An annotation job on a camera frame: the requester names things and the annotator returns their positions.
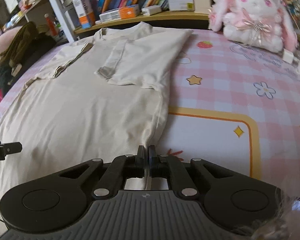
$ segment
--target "yellow diamond sparkle print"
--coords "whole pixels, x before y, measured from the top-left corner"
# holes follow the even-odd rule
[[[235,134],[238,136],[238,138],[240,138],[240,136],[244,134],[244,131],[242,131],[242,129],[239,127],[239,125],[238,125],[238,127],[237,127],[236,129],[234,129],[233,131],[234,131]]]

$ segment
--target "plush toy head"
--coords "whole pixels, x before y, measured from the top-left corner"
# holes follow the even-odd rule
[[[282,27],[284,47],[294,51],[297,37],[290,15],[280,0],[215,0],[210,18],[210,29],[217,32],[221,29],[224,16],[228,12],[241,13],[243,10],[253,21],[271,19]]]

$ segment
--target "pink checkered tablecloth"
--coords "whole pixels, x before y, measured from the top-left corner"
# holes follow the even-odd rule
[[[201,85],[190,85],[192,75]],[[300,77],[274,54],[194,30],[172,70],[170,105],[245,114],[257,122],[262,179],[300,178]]]

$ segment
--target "white and orange box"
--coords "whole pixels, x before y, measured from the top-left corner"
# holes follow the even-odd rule
[[[73,0],[74,9],[79,17],[79,22],[83,29],[90,28],[95,25],[96,18],[94,16],[89,0]]]
[[[126,7],[121,7],[113,9],[100,14],[100,20],[102,23],[111,22],[115,20],[122,20],[137,17],[140,14],[139,5],[130,5]]]

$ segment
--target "brown garment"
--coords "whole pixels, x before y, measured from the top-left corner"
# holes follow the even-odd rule
[[[2,52],[0,65],[9,63],[11,68],[16,67],[21,62],[29,44],[35,40],[39,35],[37,27],[34,22],[28,22],[24,25],[14,37],[8,49]]]

